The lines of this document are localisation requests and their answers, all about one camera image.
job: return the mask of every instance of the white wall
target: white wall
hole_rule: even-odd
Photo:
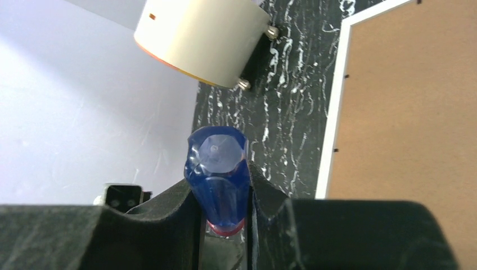
[[[63,0],[0,1],[0,204],[91,204],[182,179],[197,81]]]
[[[137,22],[141,15],[146,0],[66,0],[85,10],[98,14],[108,20],[118,23],[126,28],[136,29]],[[164,8],[171,0],[152,0],[161,1]],[[256,4],[261,4],[263,0],[252,0]]]

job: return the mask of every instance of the metal screw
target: metal screw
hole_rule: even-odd
[[[244,79],[238,79],[237,84],[238,84],[238,87],[240,87],[240,89],[242,89],[243,91],[248,91],[252,87],[250,82],[248,80],[244,80]]]
[[[267,27],[267,31],[265,31],[265,35],[266,35],[269,39],[275,40],[275,39],[278,38],[279,32],[280,32],[280,31],[279,31],[278,28],[269,25],[269,26]]]

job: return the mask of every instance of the cylinder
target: cylinder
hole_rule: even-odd
[[[233,88],[269,21],[251,0],[147,0],[134,39],[171,68]]]

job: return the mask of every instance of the red ring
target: red ring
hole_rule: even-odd
[[[237,228],[231,230],[231,231],[228,231],[228,232],[222,232],[220,231],[219,229],[217,229],[217,227],[210,223],[208,220],[207,220],[207,224],[210,226],[210,228],[212,229],[213,232],[215,232],[216,234],[220,235],[220,236],[232,236],[232,235],[235,235],[236,233],[240,232],[240,230],[244,227],[244,220],[242,219],[242,221],[237,225]]]

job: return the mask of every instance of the white frame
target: white frame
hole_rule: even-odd
[[[355,24],[382,15],[394,8],[408,4],[417,3],[417,0],[385,0],[362,12],[352,15],[341,22],[341,32],[336,54],[336,65],[331,86],[330,105],[328,109],[328,119],[326,120],[325,137],[319,163],[318,182],[316,184],[315,199],[326,199],[328,194],[329,181],[331,179],[331,166],[335,149],[336,136],[338,134],[338,121],[341,110],[341,98],[343,96],[345,72],[348,60],[349,40],[351,28]]]

